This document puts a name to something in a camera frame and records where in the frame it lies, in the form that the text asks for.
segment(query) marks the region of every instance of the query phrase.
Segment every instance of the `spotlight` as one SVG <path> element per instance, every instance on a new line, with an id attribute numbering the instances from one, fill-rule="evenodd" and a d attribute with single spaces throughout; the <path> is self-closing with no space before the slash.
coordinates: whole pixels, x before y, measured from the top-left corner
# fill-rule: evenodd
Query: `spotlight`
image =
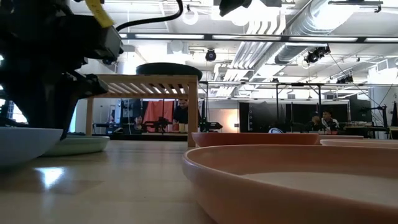
<path id="1" fill-rule="evenodd" d="M 354 82 L 354 78 L 352 75 L 347 75 L 344 78 L 340 78 L 339 80 L 337 80 L 337 84 L 344 84 L 344 83 L 353 83 Z"/>
<path id="2" fill-rule="evenodd" d="M 304 58 L 304 61 L 307 63 L 315 63 L 329 53 L 329 45 L 327 45 L 326 47 L 317 47 L 313 51 L 308 51 L 308 55 Z"/>
<path id="3" fill-rule="evenodd" d="M 216 58 L 217 58 L 217 54 L 214 51 L 214 49 L 208 49 L 207 53 L 206 53 L 206 61 L 213 62 L 214 60 L 216 60 Z"/>

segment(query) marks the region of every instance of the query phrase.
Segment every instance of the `wooden table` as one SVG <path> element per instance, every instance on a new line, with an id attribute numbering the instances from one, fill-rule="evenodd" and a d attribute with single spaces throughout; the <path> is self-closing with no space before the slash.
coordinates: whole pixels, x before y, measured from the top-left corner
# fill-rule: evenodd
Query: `wooden table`
<path id="1" fill-rule="evenodd" d="M 198 131 L 198 80 L 194 75 L 97 75 L 109 88 L 88 98 L 86 135 L 93 134 L 94 98 L 152 98 L 188 100 L 188 147 L 195 147 L 191 133 Z"/>

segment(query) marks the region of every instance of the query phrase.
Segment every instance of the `orange curtain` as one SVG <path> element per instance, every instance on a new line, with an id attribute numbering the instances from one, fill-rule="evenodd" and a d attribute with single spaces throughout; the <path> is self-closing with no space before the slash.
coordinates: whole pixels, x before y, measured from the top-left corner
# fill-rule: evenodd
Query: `orange curtain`
<path id="1" fill-rule="evenodd" d="M 164 101 L 164 114 L 163 113 L 163 100 L 150 101 L 145 112 L 144 122 L 157 121 L 159 117 L 163 116 L 170 122 L 173 122 L 173 106 L 174 101 Z M 153 128 L 148 128 L 148 131 L 155 131 Z"/>

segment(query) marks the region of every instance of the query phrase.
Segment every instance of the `security camera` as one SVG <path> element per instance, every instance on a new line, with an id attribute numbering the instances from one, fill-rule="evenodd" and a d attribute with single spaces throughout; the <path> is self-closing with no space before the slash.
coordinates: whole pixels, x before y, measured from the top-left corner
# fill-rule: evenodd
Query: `security camera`
<path id="1" fill-rule="evenodd" d="M 206 61 L 213 62 L 214 60 L 216 60 L 216 58 L 217 58 L 217 54 L 214 51 L 214 49 L 208 49 L 207 53 L 206 53 Z"/>

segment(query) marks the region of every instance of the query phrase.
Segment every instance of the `person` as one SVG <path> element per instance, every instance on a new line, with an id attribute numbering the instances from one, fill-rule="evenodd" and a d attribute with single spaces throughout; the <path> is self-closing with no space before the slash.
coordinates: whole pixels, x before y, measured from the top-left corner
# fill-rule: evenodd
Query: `person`
<path id="1" fill-rule="evenodd" d="M 339 128 L 338 121 L 333 119 L 332 112 L 330 110 L 323 111 L 323 118 L 322 118 L 322 125 L 331 131 L 336 130 Z"/>
<path id="2" fill-rule="evenodd" d="M 173 124 L 188 124 L 188 100 L 178 100 L 178 106 L 173 113 Z"/>
<path id="3" fill-rule="evenodd" d="M 142 130 L 142 116 L 138 116 L 134 118 L 134 129 L 135 130 Z"/>
<path id="4" fill-rule="evenodd" d="M 313 112 L 311 121 L 305 125 L 306 131 L 319 131 L 322 129 L 321 119 L 318 112 Z"/>

